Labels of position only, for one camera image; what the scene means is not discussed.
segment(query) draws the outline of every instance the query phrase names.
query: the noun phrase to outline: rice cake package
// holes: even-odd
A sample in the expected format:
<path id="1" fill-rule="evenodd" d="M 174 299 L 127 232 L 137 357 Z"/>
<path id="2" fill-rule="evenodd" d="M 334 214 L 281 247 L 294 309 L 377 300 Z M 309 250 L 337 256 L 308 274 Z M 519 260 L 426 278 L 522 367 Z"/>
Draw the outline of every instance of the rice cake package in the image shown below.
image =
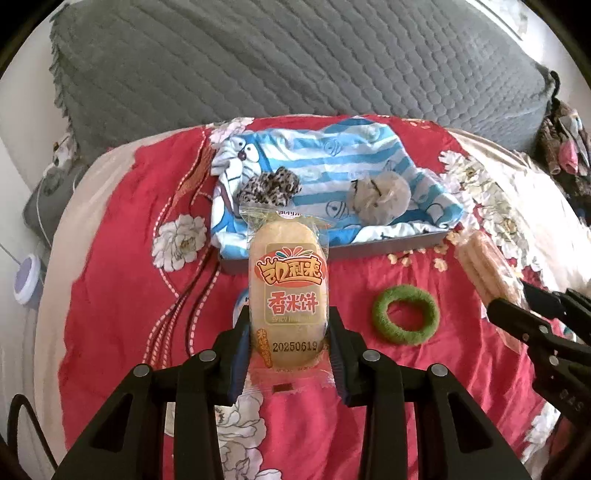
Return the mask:
<path id="1" fill-rule="evenodd" d="M 241 205 L 240 213 L 250 230 L 251 341 L 260 357 L 251 361 L 252 382 L 289 384 L 320 364 L 326 373 L 327 223 L 264 205 Z M 285 375 L 257 376 L 257 366 Z"/>

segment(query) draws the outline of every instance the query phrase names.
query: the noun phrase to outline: leopard print hair scrunchie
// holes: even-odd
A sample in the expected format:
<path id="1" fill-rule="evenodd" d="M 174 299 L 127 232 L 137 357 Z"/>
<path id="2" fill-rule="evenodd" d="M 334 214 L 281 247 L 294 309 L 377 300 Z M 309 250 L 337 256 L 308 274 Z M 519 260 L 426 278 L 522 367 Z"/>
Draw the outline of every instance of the leopard print hair scrunchie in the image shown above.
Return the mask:
<path id="1" fill-rule="evenodd" d="M 238 192 L 239 203 L 266 203 L 285 207 L 301 190 L 300 179 L 291 170 L 279 167 L 275 173 L 264 171 L 251 177 Z"/>

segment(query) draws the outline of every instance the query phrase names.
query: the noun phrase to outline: red bedsheet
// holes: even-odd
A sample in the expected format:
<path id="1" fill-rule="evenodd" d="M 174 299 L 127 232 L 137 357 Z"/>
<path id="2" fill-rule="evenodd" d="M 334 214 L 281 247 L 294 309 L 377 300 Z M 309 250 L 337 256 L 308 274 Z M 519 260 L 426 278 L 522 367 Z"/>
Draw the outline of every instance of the red bedsheet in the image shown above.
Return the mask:
<path id="1" fill-rule="evenodd" d="M 440 152 L 463 153 L 451 135 L 432 123 L 370 118 L 389 124 L 419 167 L 441 173 Z M 258 119 L 248 128 L 315 129 L 337 120 Z M 232 326 L 235 300 L 247 286 L 247 278 L 219 273 L 217 251 L 208 254 L 206 246 L 197 261 L 171 274 L 156 269 L 151 257 L 152 239 L 163 222 L 189 213 L 204 217 L 209 225 L 207 195 L 215 179 L 209 177 L 207 168 L 211 158 L 208 134 L 208 129 L 197 127 L 140 148 L 133 169 L 109 201 L 84 271 L 72 286 L 65 331 L 67 353 L 59 373 L 68 447 L 134 365 L 142 361 L 157 368 L 180 364 L 187 359 L 187 331 L 192 351 L 198 352 Z M 532 365 L 525 353 L 519 356 L 508 349 L 495 328 L 481 319 L 475 289 L 454 258 L 454 246 L 448 241 L 445 245 L 447 249 L 415 251 L 404 258 L 398 255 L 395 263 L 387 256 L 331 263 L 330 304 L 338 307 L 346 328 L 360 332 L 370 348 L 399 364 L 423 369 L 435 362 L 447 365 L 519 454 L 531 420 L 543 405 L 531 389 Z M 436 264 L 436 259 L 444 262 Z M 171 319 L 166 312 L 176 300 L 175 292 L 185 290 L 200 266 L 194 293 Z M 420 346 L 392 345 L 372 327 L 376 295 L 401 283 L 428 290 L 441 310 L 437 333 Z M 199 308 L 189 319 L 199 294 Z M 247 403 L 256 405 L 247 408 Z M 234 409 L 233 420 L 225 418 L 227 410 L 220 413 L 218 422 L 228 428 L 221 442 L 227 478 L 357 478 L 365 409 L 344 407 L 334 388 L 255 395 Z M 392 441 L 398 435 L 392 432 Z M 410 408 L 408 443 L 409 469 L 416 475 Z M 171 446 L 167 438 L 165 478 L 172 478 Z"/>

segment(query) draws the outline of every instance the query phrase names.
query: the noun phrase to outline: blue striped cloth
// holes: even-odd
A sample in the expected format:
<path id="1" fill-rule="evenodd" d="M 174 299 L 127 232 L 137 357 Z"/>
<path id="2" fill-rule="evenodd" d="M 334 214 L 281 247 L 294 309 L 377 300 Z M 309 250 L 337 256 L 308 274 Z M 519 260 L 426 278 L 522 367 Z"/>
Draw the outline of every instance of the blue striped cloth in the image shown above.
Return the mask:
<path id="1" fill-rule="evenodd" d="M 349 244 L 362 229 L 359 218 L 346 206 L 351 181 L 393 170 L 411 189 L 411 204 L 393 224 L 424 222 L 439 228 L 454 227 L 462 206 L 432 175 L 410 159 L 388 125 L 353 117 L 321 130 L 268 129 L 228 138 L 212 161 L 219 176 L 213 194 L 212 242 L 224 258 L 245 258 L 246 223 L 238 215 L 236 194 L 249 178 L 285 167 L 295 172 L 301 192 L 295 210 L 332 221 L 330 245 Z"/>

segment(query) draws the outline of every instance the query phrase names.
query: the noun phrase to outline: gray pouch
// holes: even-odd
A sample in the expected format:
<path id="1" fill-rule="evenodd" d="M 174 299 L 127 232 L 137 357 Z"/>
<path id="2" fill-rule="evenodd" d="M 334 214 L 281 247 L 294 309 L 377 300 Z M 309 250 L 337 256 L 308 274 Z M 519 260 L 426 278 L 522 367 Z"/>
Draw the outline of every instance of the gray pouch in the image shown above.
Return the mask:
<path id="1" fill-rule="evenodd" d="M 81 161 L 74 162 L 67 171 L 50 168 L 28 199 L 22 217 L 48 248 L 53 244 L 66 205 L 87 170 L 88 165 Z"/>

